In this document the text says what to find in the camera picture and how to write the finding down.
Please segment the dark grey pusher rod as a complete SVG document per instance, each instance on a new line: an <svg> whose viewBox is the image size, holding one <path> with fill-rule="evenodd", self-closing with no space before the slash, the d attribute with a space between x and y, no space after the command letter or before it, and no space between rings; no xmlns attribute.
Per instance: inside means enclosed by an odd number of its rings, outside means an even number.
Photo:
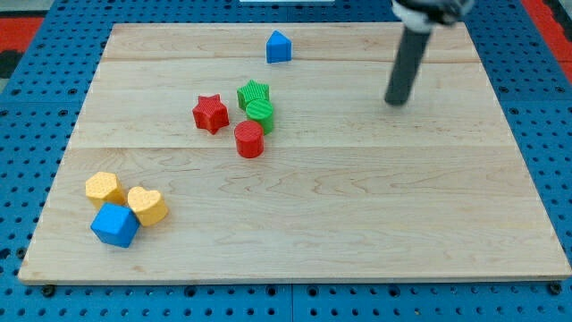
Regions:
<svg viewBox="0 0 572 322"><path fill-rule="evenodd" d="M387 104L403 106L408 102L431 34L404 28L384 96Z"/></svg>

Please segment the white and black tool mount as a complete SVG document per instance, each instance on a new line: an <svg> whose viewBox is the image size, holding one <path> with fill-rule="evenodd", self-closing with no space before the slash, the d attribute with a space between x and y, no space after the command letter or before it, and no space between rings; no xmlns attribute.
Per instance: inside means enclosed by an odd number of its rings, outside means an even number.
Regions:
<svg viewBox="0 0 572 322"><path fill-rule="evenodd" d="M475 0L392 0L391 9L409 30L429 33L435 25L452 26L474 7Z"/></svg>

